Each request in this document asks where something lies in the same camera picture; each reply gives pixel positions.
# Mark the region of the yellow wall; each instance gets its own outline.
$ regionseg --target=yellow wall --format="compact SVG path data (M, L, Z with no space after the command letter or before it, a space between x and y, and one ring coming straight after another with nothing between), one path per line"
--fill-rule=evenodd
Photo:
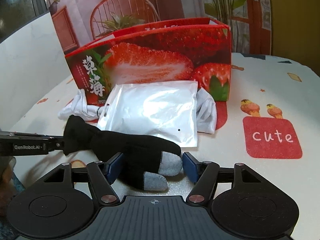
M320 0L271 0L272 55L320 75Z

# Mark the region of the screw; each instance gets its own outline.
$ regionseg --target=screw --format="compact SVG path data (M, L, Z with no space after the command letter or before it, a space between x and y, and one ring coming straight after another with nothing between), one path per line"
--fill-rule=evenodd
M202 201L204 201L204 196L201 195L191 195L189 197L189 200L193 203L200 203Z
M104 203L112 203L117 200L117 197L114 195L104 195L101 197L101 201Z

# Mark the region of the person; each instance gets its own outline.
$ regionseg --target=person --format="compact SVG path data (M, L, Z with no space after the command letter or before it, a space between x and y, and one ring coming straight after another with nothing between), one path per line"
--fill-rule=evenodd
M23 185L13 173L16 159L14 157L0 157L0 240L14 237L6 219L6 210L10 200L24 190Z

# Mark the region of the box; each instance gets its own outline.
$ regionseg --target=box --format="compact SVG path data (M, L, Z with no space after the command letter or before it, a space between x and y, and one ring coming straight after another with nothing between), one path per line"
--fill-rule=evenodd
M137 25L73 51L66 61L88 104L104 104L116 83L174 80L195 80L215 101L227 101L230 28L210 18Z

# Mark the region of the black glove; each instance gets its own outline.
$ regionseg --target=black glove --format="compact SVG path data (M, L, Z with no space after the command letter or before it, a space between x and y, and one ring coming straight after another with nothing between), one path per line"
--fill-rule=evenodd
M119 178L137 189L165 190L168 183L164 176L175 176L182 169L177 144L150 135L101 131L79 116L69 117L63 138L65 155L91 149L106 162L116 153L123 153L125 163Z

